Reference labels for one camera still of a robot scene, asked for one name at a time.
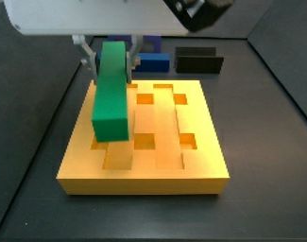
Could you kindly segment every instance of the blocks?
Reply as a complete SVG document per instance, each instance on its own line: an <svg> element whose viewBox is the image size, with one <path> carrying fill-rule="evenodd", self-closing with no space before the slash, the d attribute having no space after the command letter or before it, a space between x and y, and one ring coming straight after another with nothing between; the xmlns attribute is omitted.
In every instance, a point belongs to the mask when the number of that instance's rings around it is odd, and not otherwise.
<svg viewBox="0 0 307 242"><path fill-rule="evenodd" d="M125 70L125 44L105 42L91 118L97 142L129 139Z"/></svg>
<svg viewBox="0 0 307 242"><path fill-rule="evenodd" d="M127 93L129 140L97 143L88 88L57 174L65 193L221 193L228 173L200 83L139 80Z"/></svg>

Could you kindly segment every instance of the green rectangular block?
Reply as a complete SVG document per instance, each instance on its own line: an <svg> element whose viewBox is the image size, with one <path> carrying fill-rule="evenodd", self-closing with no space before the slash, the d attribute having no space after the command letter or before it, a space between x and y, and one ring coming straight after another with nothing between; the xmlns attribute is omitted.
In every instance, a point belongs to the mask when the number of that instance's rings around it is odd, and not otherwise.
<svg viewBox="0 0 307 242"><path fill-rule="evenodd" d="M97 142L129 139L124 42L103 43L91 121Z"/></svg>

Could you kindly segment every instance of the orange board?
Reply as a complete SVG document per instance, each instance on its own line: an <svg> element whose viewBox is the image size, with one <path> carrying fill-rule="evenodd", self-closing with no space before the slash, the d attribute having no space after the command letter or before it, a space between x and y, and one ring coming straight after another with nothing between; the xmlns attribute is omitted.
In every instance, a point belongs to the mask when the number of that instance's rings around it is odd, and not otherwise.
<svg viewBox="0 0 307 242"><path fill-rule="evenodd" d="M97 143L91 84L61 160L57 181L69 195L220 194L224 157L196 80L128 85L129 140Z"/></svg>

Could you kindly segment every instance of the black block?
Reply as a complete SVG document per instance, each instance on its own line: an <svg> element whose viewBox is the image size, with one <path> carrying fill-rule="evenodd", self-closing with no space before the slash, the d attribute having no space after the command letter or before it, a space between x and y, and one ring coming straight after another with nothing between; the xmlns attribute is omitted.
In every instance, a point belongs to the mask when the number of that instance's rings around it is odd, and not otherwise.
<svg viewBox="0 0 307 242"><path fill-rule="evenodd" d="M220 74L224 57L216 57L215 47L176 47L177 73Z"/></svg>

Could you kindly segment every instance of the gray floor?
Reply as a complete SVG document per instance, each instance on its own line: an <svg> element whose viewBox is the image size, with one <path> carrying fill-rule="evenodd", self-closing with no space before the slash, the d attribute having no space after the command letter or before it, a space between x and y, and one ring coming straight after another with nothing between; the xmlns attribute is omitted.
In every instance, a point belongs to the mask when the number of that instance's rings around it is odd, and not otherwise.
<svg viewBox="0 0 307 242"><path fill-rule="evenodd" d="M12 208L0 238L307 238L307 120L245 41L164 39L216 46L219 75L199 79L231 176L219 196L67 196L56 182L89 73L79 70Z"/></svg>

